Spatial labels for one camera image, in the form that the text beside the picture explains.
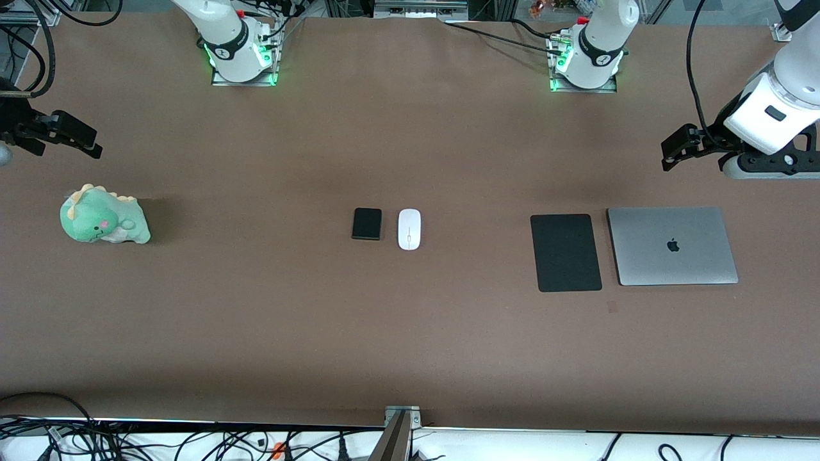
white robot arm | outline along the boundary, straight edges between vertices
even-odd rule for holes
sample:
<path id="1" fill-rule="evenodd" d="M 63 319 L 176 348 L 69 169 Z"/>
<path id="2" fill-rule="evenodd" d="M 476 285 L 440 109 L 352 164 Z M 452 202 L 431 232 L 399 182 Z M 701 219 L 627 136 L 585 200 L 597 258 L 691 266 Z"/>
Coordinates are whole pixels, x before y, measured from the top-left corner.
<path id="1" fill-rule="evenodd" d="M 194 22 L 217 72 L 230 82 L 255 79 L 272 65 L 271 27 L 239 17 L 230 0 L 171 0 Z"/>
<path id="2" fill-rule="evenodd" d="M 687 124 L 663 142 L 665 171 L 688 158 L 727 153 L 719 165 L 733 178 L 820 178 L 820 0 L 775 3 L 791 42 L 713 125 L 698 130 Z M 801 135 L 808 140 L 806 149 L 795 145 Z"/>
<path id="3" fill-rule="evenodd" d="M 639 19 L 635 0 L 598 0 L 590 22 L 569 30 L 572 52 L 558 63 L 556 72 L 579 88 L 604 86 L 617 73 L 623 45 Z"/>

mounting plate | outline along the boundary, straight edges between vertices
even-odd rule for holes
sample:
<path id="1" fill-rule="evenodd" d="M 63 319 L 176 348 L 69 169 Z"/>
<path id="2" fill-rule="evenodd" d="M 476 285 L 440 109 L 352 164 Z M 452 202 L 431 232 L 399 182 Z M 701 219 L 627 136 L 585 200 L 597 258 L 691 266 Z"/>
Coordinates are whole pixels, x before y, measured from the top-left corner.
<path id="1" fill-rule="evenodd" d="M 421 429 L 421 409 L 418 408 L 415 405 L 413 405 L 413 406 L 395 405 L 395 406 L 387 407 L 385 409 L 385 426 L 390 424 L 390 420 L 393 419 L 394 416 L 396 416 L 397 414 L 399 414 L 399 412 L 401 412 L 403 410 L 407 410 L 408 412 L 410 412 L 410 418 L 411 418 L 411 421 L 412 421 L 410 428 L 413 429 L 414 431 L 416 429 Z"/>

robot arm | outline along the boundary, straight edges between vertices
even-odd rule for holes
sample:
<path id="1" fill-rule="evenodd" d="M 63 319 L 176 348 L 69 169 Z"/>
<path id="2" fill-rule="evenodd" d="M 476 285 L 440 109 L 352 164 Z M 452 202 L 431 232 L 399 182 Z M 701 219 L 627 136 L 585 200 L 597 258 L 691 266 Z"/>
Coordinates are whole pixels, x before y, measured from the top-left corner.
<path id="1" fill-rule="evenodd" d="M 572 52 L 556 71 L 582 89 L 604 86 L 616 74 L 623 46 L 639 19 L 635 0 L 598 0 L 589 23 L 569 30 Z"/>
<path id="2" fill-rule="evenodd" d="M 663 143 L 663 169 L 726 153 L 734 178 L 820 178 L 820 0 L 775 0 L 792 40 L 754 75 L 706 131 L 687 124 Z M 805 136 L 807 148 L 795 138 Z"/>
<path id="3" fill-rule="evenodd" d="M 0 91 L 19 92 L 9 80 L 0 78 Z M 50 116 L 31 107 L 26 98 L 0 97 L 0 141 L 42 157 L 46 144 L 63 144 L 99 159 L 103 148 L 96 143 L 97 131 L 68 112 Z M 0 144 L 0 167 L 11 161 L 11 150 Z"/>
<path id="4" fill-rule="evenodd" d="M 230 0 L 171 0 L 191 19 L 217 72 L 230 82 L 255 79 L 271 67 L 271 27 L 240 17 Z"/>

cable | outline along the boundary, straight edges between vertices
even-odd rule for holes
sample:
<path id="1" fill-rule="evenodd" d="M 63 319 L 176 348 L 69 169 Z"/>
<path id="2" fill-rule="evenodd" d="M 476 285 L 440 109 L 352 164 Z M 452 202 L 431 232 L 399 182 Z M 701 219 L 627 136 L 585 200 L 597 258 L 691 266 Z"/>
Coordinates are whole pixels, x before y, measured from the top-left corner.
<path id="1" fill-rule="evenodd" d="M 712 141 L 716 147 L 725 148 L 726 145 L 719 143 L 713 136 L 712 133 L 709 132 L 708 125 L 706 125 L 706 117 L 704 116 L 704 109 L 700 105 L 700 95 L 698 94 L 698 88 L 695 86 L 695 77 L 692 72 L 692 36 L 695 34 L 695 26 L 698 23 L 698 18 L 700 17 L 701 10 L 704 9 L 704 4 L 706 0 L 700 0 L 698 6 L 695 8 L 695 15 L 692 16 L 692 25 L 689 27 L 689 35 L 686 37 L 686 78 L 689 79 L 689 88 L 692 90 L 692 96 L 695 98 L 695 110 L 698 111 L 698 120 L 700 121 L 700 126 L 703 127 L 704 133 L 709 141 Z"/>
<path id="2" fill-rule="evenodd" d="M 6 39 L 8 41 L 8 49 L 11 51 L 11 56 L 9 60 L 11 61 L 11 72 L 8 73 L 9 80 L 14 80 L 14 72 L 17 70 L 17 60 L 18 59 L 25 59 L 25 57 L 20 56 L 17 54 L 17 51 L 14 49 L 14 42 L 11 40 L 10 35 L 6 35 Z"/>
<path id="3" fill-rule="evenodd" d="M 313 452 L 313 450 L 319 448 L 320 446 L 322 446 L 326 443 L 330 443 L 333 440 L 339 439 L 339 438 L 344 437 L 344 436 L 351 436 L 352 434 L 358 434 L 359 432 L 370 432 L 370 431 L 371 431 L 371 429 L 357 429 L 356 431 L 342 432 L 342 433 L 338 434 L 337 436 L 332 436 L 328 439 L 325 439 L 325 440 L 315 444 L 314 446 L 308 448 L 304 453 L 301 453 L 301 454 L 298 454 L 298 455 L 294 456 L 293 461 L 296 461 L 297 459 L 302 458 L 305 454 L 311 453 L 311 452 Z"/>
<path id="4" fill-rule="evenodd" d="M 600 461 L 607 461 L 609 459 L 609 455 L 613 453 L 613 449 L 615 448 L 617 440 L 620 439 L 622 435 L 623 432 L 618 432 L 617 434 L 615 434 L 615 438 L 613 439 L 613 441 L 609 442 L 609 447 L 607 447 L 607 451 L 606 453 L 604 453 L 604 457 L 601 458 Z"/>
<path id="5" fill-rule="evenodd" d="M 46 94 L 51 89 L 52 84 L 54 84 L 54 75 L 57 73 L 57 56 L 54 52 L 54 38 L 51 35 L 51 28 L 48 27 L 43 11 L 40 10 L 40 6 L 35 0 L 24 1 L 29 4 L 31 9 L 34 11 L 34 14 L 37 16 L 37 20 L 40 21 L 40 26 L 43 28 L 43 35 L 46 38 L 46 48 L 48 49 L 48 74 L 46 76 L 46 83 L 43 84 L 41 89 L 36 91 L 32 89 L 32 93 L 30 95 L 30 98 L 37 98 Z"/>
<path id="6" fill-rule="evenodd" d="M 468 31 L 470 31 L 474 34 L 484 35 L 486 37 L 490 37 L 491 39 L 501 40 L 502 42 L 512 43 L 513 45 L 518 45 L 520 47 L 534 49 L 534 50 L 537 50 L 537 51 L 540 51 L 540 52 L 545 52 L 547 54 L 555 54 L 555 55 L 561 54 L 561 52 L 559 52 L 558 50 L 551 50 L 551 49 L 547 49 L 547 48 L 535 47 L 535 46 L 532 46 L 532 45 L 527 44 L 527 43 L 521 43 L 521 42 L 517 42 L 515 40 L 506 39 L 504 37 L 499 37 L 498 35 L 488 34 L 487 32 L 484 32 L 482 30 L 470 29 L 469 27 L 465 27 L 465 26 L 460 25 L 460 24 L 455 24 L 453 22 L 445 22 L 445 24 L 449 25 L 450 27 L 455 27 L 457 29 L 468 30 Z"/>
<path id="7" fill-rule="evenodd" d="M 197 436 L 197 435 L 199 435 L 199 434 L 201 434 L 201 433 L 202 433 L 202 432 L 199 432 L 199 433 L 196 433 L 196 432 L 195 432 L 195 433 L 191 434 L 190 436 L 185 437 L 185 439 L 184 439 L 184 440 L 182 440 L 182 443 L 180 443 L 180 447 L 176 450 L 176 453 L 174 454 L 174 461 L 179 461 L 179 459 L 180 459 L 180 453 L 182 453 L 182 449 L 185 447 L 185 444 L 186 444 L 186 443 L 191 442 L 191 441 L 192 441 L 192 439 L 193 439 L 195 436 Z"/>
<path id="8" fill-rule="evenodd" d="M 104 20 L 103 22 L 88 22 L 88 21 L 83 21 L 83 20 L 81 20 L 81 19 L 77 18 L 76 16 L 71 15 L 71 13 L 69 13 L 68 11 L 66 11 L 66 9 L 65 9 L 65 8 L 63 8 L 63 7 L 61 7 L 61 6 L 60 6 L 60 3 L 59 3 L 59 2 L 52 2 L 52 5 L 54 5 L 54 7 L 55 7 L 55 8 L 56 8 L 56 9 L 57 9 L 60 13 L 62 13 L 62 15 L 63 15 L 63 16 L 67 17 L 68 19 L 70 19 L 70 20 L 72 20 L 72 21 L 74 21 L 74 22 L 76 22 L 76 23 L 79 23 L 79 24 L 82 24 L 82 25 L 90 25 L 91 27 L 102 27 L 102 26 L 104 26 L 104 25 L 109 25 L 109 24 L 111 24 L 112 22 L 116 21 L 116 18 L 120 17 L 120 13 L 122 13 L 122 3 L 123 3 L 124 1 L 125 1 L 125 0 L 118 0 L 118 3 L 116 4 L 116 11 L 114 11 L 114 14 L 113 14 L 110 18 L 108 18 L 108 19 Z"/>
<path id="9" fill-rule="evenodd" d="M 68 395 L 58 394 L 57 392 L 42 392 L 42 391 L 19 392 L 17 394 L 11 394 L 11 395 L 6 395 L 4 397 L 0 397 L 0 402 L 5 402 L 6 400 L 11 400 L 11 399 L 18 399 L 20 397 L 52 397 L 54 399 L 65 400 L 69 404 L 73 405 L 74 408 L 78 409 L 80 411 L 80 413 L 83 414 L 86 421 L 89 421 L 89 422 L 93 421 L 93 419 L 91 418 L 91 415 L 89 414 L 89 412 L 86 411 L 85 408 L 83 408 L 82 405 L 77 403 L 76 400 L 72 399 Z"/>
<path id="10" fill-rule="evenodd" d="M 318 451 L 316 451 L 316 450 L 314 450 L 310 447 L 307 447 L 307 446 L 295 446 L 295 447 L 291 447 L 291 450 L 305 450 L 305 452 L 302 453 L 302 454 L 313 453 L 314 455 L 318 456 L 319 458 L 324 459 L 325 461 L 333 461 L 333 459 L 330 459 L 327 456 L 325 456 L 324 454 L 321 454 Z"/>
<path id="11" fill-rule="evenodd" d="M 37 88 L 43 82 L 43 77 L 46 74 L 46 62 L 43 59 L 43 55 L 40 54 L 39 51 L 37 51 L 37 48 L 35 48 L 34 45 L 32 45 L 31 43 L 26 42 L 25 40 L 23 40 L 22 37 L 20 37 L 18 34 L 15 34 L 11 29 L 7 28 L 5 25 L 0 25 L 0 30 L 5 32 L 6 35 L 8 35 L 8 38 L 9 38 L 9 40 L 8 40 L 9 48 L 11 49 L 11 51 L 13 53 L 13 56 L 11 57 L 11 61 L 14 62 L 14 66 L 11 69 L 12 74 L 14 74 L 14 70 L 16 69 L 16 60 L 15 60 L 16 53 L 14 53 L 14 45 L 11 43 L 12 39 L 14 39 L 17 43 L 23 45 L 24 47 L 28 48 L 29 51 L 31 51 L 34 54 L 34 57 L 37 58 L 37 62 L 40 65 L 39 70 L 37 71 L 37 78 L 34 80 L 34 83 L 30 84 L 28 86 L 28 88 L 25 89 L 25 91 L 31 91 L 31 90 Z"/>
<path id="12" fill-rule="evenodd" d="M 727 447 L 727 445 L 729 445 L 729 442 L 731 442 L 731 440 L 732 440 L 732 439 L 734 439 L 734 438 L 735 438 L 735 436 L 733 436 L 733 435 L 729 435 L 729 436 L 728 436 L 728 437 L 727 437 L 727 438 L 723 441 L 723 445 L 720 445 L 720 461 L 725 461 L 725 458 L 726 458 L 726 447 Z"/>
<path id="13" fill-rule="evenodd" d="M 285 29 L 285 26 L 288 24 L 288 21 L 290 21 L 290 20 L 291 20 L 291 19 L 293 19 L 293 18 L 294 18 L 293 16 L 288 16 L 288 17 L 286 17 L 286 18 L 285 18 L 285 22 L 283 22 L 283 23 L 282 23 L 282 25 L 280 25 L 280 26 L 279 26 L 279 29 L 274 30 L 274 31 L 273 31 L 273 32 L 271 32 L 269 35 L 263 35 L 263 36 L 262 36 L 262 40 L 267 40 L 267 39 L 269 39 L 270 37 L 276 37 L 276 34 L 279 34 L 282 30 L 284 30 L 284 29 Z"/>
<path id="14" fill-rule="evenodd" d="M 487 9 L 487 7 L 488 7 L 488 6 L 489 6 L 492 2 L 493 2 L 493 0 L 487 0 L 487 3 L 485 3 L 485 4 L 484 4 L 484 6 L 483 6 L 483 7 L 481 7 L 481 9 L 480 9 L 480 10 L 479 10 L 479 11 L 478 11 L 475 15 L 473 15 L 473 16 L 470 18 L 470 21 L 474 21 L 474 20 L 475 20 L 478 16 L 481 16 L 481 13 L 482 13 L 485 9 Z"/>
<path id="15" fill-rule="evenodd" d="M 339 437 L 339 457 L 338 461 L 350 461 L 350 453 L 348 453 L 348 442 L 344 439 L 344 434 Z"/>
<path id="16" fill-rule="evenodd" d="M 663 452 L 666 449 L 671 450 L 675 454 L 675 456 L 677 456 L 677 461 L 683 461 L 683 458 L 681 458 L 681 454 L 678 453 L 677 450 L 675 450 L 675 447 L 669 444 L 662 444 L 658 447 L 658 456 L 662 461 L 675 461 L 666 457 L 665 453 Z"/>
<path id="17" fill-rule="evenodd" d="M 562 29 L 558 29 L 558 30 L 553 30 L 552 32 L 541 33 L 539 31 L 531 28 L 529 24 L 527 24 L 524 21 L 521 21 L 520 19 L 511 19 L 510 22 L 512 22 L 513 24 L 520 25 L 521 27 L 526 29 L 526 31 L 529 32 L 530 34 L 533 34 L 536 37 L 541 37 L 542 39 L 549 39 L 550 35 L 557 34 L 558 32 L 561 32 L 561 30 L 562 30 Z"/>
<path id="18" fill-rule="evenodd" d="M 279 12 L 271 6 L 270 2 L 263 2 L 262 0 L 257 0 L 256 3 L 254 4 L 254 3 L 251 3 L 250 0 L 239 0 L 239 3 L 243 3 L 245 5 L 248 5 L 249 7 L 256 8 L 257 10 L 261 10 L 262 7 L 265 7 L 272 14 L 276 14 L 276 15 L 279 14 Z"/>

white computer mouse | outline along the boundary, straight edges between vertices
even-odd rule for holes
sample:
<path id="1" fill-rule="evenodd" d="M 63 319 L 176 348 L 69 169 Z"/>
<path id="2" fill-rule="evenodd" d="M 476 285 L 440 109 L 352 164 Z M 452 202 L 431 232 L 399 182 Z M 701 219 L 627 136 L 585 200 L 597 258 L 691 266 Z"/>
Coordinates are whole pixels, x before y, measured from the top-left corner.
<path id="1" fill-rule="evenodd" d="M 399 247 L 413 251 L 421 243 L 421 213 L 407 208 L 399 213 Z"/>

